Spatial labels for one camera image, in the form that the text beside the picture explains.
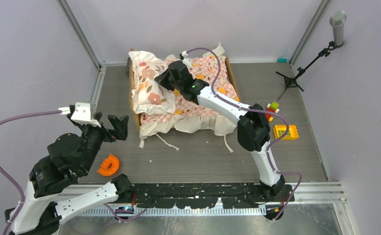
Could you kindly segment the white floral pillow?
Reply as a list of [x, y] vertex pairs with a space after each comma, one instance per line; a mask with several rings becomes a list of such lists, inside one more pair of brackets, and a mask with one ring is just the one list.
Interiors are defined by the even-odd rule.
[[148, 51], [129, 52], [133, 72], [132, 110], [135, 114], [166, 115], [175, 111], [175, 95], [160, 86], [154, 78], [167, 64]]

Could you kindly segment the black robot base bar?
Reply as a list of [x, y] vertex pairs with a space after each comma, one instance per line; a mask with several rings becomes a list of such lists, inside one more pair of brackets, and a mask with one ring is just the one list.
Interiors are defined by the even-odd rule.
[[265, 217], [271, 220], [283, 216], [284, 205], [295, 200], [292, 192], [291, 185], [284, 185], [273, 195], [260, 183], [140, 183], [129, 186], [116, 202], [143, 209], [254, 209], [275, 203], [266, 207]]

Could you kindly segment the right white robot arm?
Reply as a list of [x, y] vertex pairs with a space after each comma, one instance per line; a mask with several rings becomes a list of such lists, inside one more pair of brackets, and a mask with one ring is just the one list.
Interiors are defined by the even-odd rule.
[[258, 168], [264, 198], [275, 201], [282, 195], [285, 179], [269, 146], [271, 128], [261, 105], [249, 106], [216, 92], [212, 84], [194, 79], [180, 60], [169, 64], [155, 81], [167, 90], [178, 90], [185, 100], [210, 108], [235, 124], [238, 143], [251, 153]]

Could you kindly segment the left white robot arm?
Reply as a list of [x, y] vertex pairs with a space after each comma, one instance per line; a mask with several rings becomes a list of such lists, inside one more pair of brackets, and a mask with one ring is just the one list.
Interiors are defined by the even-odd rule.
[[111, 129], [103, 126], [101, 116], [97, 113], [87, 124], [74, 122], [81, 135], [62, 134], [47, 147], [48, 155], [41, 158], [30, 172], [24, 200], [5, 211], [12, 235], [51, 235], [88, 209], [132, 199], [133, 186], [128, 177], [121, 174], [91, 192], [66, 201], [56, 200], [64, 189], [89, 174], [104, 142], [127, 139], [129, 116], [109, 115]]

